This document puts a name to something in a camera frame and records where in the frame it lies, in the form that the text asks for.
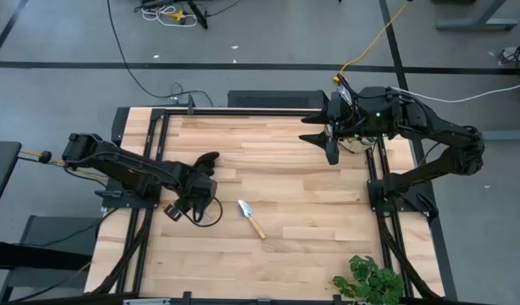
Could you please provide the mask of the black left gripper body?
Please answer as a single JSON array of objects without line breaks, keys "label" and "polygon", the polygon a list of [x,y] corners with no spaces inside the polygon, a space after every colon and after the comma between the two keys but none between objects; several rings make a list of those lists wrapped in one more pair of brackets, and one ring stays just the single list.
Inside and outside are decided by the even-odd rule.
[{"label": "black left gripper body", "polygon": [[174,206],[181,212],[203,212],[213,200],[217,182],[212,180],[213,169],[199,169],[188,175],[183,188],[177,192]]}]

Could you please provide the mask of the wooden desk grey legs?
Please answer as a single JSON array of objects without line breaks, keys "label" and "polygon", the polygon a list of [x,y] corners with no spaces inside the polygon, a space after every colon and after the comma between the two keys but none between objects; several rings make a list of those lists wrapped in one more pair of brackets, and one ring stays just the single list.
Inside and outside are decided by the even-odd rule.
[{"label": "wooden desk grey legs", "polygon": [[497,19],[494,14],[506,0],[492,0],[476,19],[440,20],[435,24],[438,31],[511,31],[518,26],[516,19]]}]

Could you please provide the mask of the grey floor stand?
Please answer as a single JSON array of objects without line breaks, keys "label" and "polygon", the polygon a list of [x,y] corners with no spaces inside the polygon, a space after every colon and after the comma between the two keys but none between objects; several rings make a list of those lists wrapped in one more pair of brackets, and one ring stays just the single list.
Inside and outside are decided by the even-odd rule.
[{"label": "grey floor stand", "polygon": [[33,297],[55,288],[82,289],[97,239],[94,218],[31,215],[18,242],[0,241],[0,269],[8,272],[0,302],[14,289],[32,288]]}]

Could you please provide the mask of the wooden handled garden trowel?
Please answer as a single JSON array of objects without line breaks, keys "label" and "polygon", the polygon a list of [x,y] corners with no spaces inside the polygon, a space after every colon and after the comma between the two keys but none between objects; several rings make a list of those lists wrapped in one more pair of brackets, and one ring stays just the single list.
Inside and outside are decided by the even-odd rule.
[{"label": "wooden handled garden trowel", "polygon": [[249,224],[256,231],[259,238],[261,240],[265,240],[266,239],[265,233],[263,232],[262,228],[259,226],[257,221],[252,216],[252,213],[253,213],[252,207],[246,201],[244,201],[242,199],[239,199],[237,202],[238,202],[239,207],[241,208],[243,215],[247,218]]}]

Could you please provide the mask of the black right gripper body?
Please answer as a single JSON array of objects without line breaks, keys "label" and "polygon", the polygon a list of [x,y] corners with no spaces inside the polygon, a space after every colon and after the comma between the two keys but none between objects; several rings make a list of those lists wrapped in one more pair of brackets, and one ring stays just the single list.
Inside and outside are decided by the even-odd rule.
[{"label": "black right gripper body", "polygon": [[332,139],[398,134],[398,98],[388,87],[370,86],[358,94],[339,89],[332,93],[336,115],[332,119]]}]

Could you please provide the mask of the black tripod leg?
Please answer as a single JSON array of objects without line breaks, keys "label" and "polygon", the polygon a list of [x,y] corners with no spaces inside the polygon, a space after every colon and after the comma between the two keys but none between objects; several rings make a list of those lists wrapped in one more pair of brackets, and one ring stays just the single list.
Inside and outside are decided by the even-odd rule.
[{"label": "black tripod leg", "polygon": [[205,14],[198,8],[198,6],[194,3],[193,0],[186,0],[186,2],[189,5],[189,7],[191,8],[191,10],[192,10],[193,14],[195,15],[200,26],[204,30],[207,30],[208,25],[207,25],[207,17],[205,16]]}]

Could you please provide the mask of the green leafy potted plant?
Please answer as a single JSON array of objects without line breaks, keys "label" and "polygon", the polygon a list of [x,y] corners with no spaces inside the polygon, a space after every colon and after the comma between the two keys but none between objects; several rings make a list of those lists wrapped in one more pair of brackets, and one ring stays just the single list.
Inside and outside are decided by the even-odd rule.
[{"label": "green leafy potted plant", "polygon": [[349,280],[341,275],[332,284],[343,297],[362,299],[371,305],[399,305],[404,296],[404,281],[390,268],[380,268],[369,256],[353,256],[349,260],[353,276]]}]

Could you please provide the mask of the black computer tower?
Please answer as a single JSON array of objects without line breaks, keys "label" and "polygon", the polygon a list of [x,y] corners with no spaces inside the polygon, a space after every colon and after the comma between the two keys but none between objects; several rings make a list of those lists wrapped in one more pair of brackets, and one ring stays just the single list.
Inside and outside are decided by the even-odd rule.
[{"label": "black computer tower", "polygon": [[229,108],[322,108],[323,91],[229,91]]}]

